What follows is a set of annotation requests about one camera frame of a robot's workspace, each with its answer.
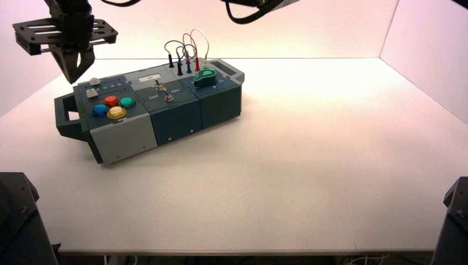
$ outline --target green button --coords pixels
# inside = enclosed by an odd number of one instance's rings
[[[130,109],[135,105],[135,101],[132,98],[123,98],[120,100],[120,106],[126,109]]]

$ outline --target table surface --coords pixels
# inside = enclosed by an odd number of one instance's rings
[[[380,59],[235,59],[242,114],[110,166],[59,135],[60,76],[0,118],[63,253],[435,248],[468,126]],[[82,80],[165,63],[98,60]]]

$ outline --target carrying handle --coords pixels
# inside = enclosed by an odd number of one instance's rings
[[[70,120],[68,112],[78,112],[75,95],[73,93],[56,98],[55,125],[60,135],[85,141],[81,128],[81,119]]]

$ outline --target blue button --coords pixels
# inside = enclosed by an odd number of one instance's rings
[[[102,116],[105,116],[108,111],[109,111],[109,108],[106,105],[99,104],[99,105],[94,106],[93,112],[91,113],[91,115],[93,115],[94,117],[102,117]]]

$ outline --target red plug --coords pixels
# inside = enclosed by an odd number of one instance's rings
[[[200,65],[198,64],[198,57],[195,57],[195,71],[200,71]]]

